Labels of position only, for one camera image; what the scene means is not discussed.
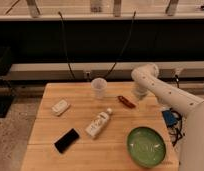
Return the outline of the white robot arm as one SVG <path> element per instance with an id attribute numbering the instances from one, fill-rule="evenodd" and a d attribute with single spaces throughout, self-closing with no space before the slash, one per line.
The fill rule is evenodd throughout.
<path id="1" fill-rule="evenodd" d="M 158 74 L 158 66 L 154 63 L 136 67 L 131 72 L 134 92 L 144 96 L 151 91 L 186 118 L 178 171 L 204 171 L 204 99 L 161 81 Z"/>

